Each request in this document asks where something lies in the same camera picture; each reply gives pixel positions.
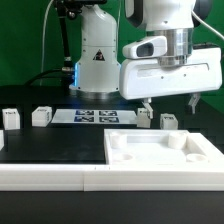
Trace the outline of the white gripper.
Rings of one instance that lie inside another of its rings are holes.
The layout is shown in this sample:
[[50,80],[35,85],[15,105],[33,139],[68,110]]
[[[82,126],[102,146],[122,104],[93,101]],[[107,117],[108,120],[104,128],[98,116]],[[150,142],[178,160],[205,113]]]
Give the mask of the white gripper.
[[153,118],[150,98],[193,93],[188,102],[191,113],[201,98],[197,92],[217,90],[222,85],[221,50],[194,50],[182,66],[160,66],[157,59],[125,60],[121,65],[119,91],[127,100],[144,99],[142,104]]

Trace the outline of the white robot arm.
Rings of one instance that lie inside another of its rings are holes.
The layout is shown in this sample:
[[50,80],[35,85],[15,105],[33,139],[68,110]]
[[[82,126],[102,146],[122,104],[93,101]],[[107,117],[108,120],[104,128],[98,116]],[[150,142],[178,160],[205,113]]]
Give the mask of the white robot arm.
[[82,54],[75,64],[72,89],[85,97],[102,98],[119,92],[140,99],[149,117],[153,97],[200,94],[222,85],[221,50],[193,46],[197,0],[124,0],[125,16],[146,36],[123,47],[125,61],[117,62],[117,24],[98,5],[82,9]]

